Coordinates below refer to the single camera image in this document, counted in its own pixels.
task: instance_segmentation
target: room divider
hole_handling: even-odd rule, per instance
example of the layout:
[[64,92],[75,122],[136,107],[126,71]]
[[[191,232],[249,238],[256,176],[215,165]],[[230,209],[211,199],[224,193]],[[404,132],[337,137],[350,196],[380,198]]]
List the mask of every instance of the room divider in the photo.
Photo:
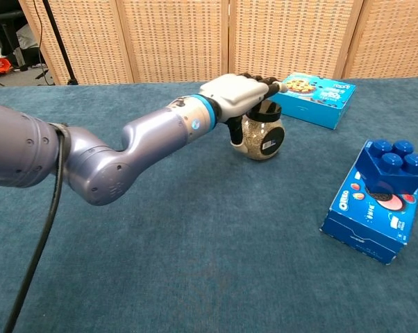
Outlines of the room divider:
[[[19,0],[56,84],[42,0]],[[418,0],[49,0],[79,84],[418,76]]]

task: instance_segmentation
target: black pole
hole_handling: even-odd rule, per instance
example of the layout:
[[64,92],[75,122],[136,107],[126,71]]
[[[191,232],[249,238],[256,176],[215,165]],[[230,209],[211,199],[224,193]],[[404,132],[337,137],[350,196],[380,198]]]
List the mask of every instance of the black pole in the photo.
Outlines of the black pole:
[[67,52],[65,50],[64,43],[62,42],[61,34],[59,33],[59,30],[58,30],[58,25],[56,24],[55,17],[53,17],[53,12],[51,11],[51,8],[50,8],[50,5],[49,5],[49,0],[42,0],[42,2],[44,3],[44,7],[45,7],[45,10],[47,12],[47,16],[49,16],[51,27],[53,29],[53,32],[55,33],[56,41],[58,42],[59,48],[60,48],[61,53],[62,53],[62,57],[64,58],[65,66],[67,67],[67,70],[69,71],[70,79],[67,82],[67,84],[68,85],[78,85],[78,81],[75,78],[75,74],[73,72],[72,65],[70,64],[69,57],[67,56]]

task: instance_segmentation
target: black lid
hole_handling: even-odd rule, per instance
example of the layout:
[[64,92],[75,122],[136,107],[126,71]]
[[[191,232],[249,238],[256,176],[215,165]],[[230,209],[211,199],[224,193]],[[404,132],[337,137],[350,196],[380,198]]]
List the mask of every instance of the black lid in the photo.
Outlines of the black lid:
[[281,117],[281,106],[266,99],[256,107],[250,109],[246,113],[246,116],[260,123],[273,123]]

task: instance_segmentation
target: oreo logo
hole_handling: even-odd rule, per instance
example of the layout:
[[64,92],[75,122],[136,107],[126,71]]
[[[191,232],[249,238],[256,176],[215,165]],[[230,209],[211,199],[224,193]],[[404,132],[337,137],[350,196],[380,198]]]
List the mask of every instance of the oreo logo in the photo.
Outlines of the oreo logo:
[[348,190],[343,191],[339,200],[339,208],[343,211],[348,210],[348,198],[349,198],[349,191]]

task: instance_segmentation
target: box lid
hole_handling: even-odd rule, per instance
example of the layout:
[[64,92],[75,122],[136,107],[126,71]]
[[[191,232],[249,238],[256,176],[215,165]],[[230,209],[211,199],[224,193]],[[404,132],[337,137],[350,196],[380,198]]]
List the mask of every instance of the box lid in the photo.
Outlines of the box lid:
[[350,99],[355,85],[303,73],[292,73],[283,82],[288,91],[282,95],[311,101],[341,110]]

